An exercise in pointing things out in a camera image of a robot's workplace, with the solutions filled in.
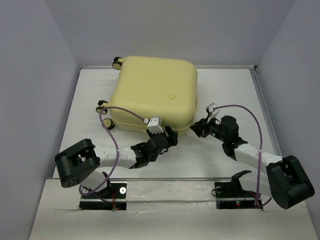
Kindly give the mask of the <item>yellow suitcase with black lining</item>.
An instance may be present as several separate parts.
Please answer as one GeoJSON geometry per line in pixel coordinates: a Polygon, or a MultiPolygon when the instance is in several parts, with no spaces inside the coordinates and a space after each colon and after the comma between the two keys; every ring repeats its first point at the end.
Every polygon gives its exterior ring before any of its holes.
{"type": "Polygon", "coordinates": [[[145,132],[143,119],[161,118],[161,126],[184,134],[197,109],[198,71],[187,60],[149,56],[115,57],[119,71],[109,101],[99,100],[96,112],[110,114],[105,124],[123,130],[145,132]]]}

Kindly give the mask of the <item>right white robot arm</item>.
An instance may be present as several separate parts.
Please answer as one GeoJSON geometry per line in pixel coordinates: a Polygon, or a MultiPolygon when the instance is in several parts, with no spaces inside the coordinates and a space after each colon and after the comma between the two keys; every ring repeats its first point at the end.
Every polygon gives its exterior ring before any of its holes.
{"type": "Polygon", "coordinates": [[[315,195],[315,188],[300,161],[293,155],[273,155],[253,147],[239,135],[232,116],[202,118],[190,129],[199,137],[212,136],[222,141],[223,152],[231,159],[256,168],[267,176],[269,195],[283,209],[289,209],[315,195]]]}

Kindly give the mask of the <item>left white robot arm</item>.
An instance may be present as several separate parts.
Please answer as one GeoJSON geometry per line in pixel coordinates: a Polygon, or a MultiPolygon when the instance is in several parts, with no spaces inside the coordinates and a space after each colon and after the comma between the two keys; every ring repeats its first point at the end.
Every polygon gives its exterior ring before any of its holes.
{"type": "Polygon", "coordinates": [[[107,183],[116,167],[140,169],[156,161],[159,155],[178,144],[178,133],[170,126],[156,133],[147,131],[148,141],[125,148],[97,146],[85,138],[54,157],[63,188],[81,185],[104,198],[110,194],[107,183]]]}

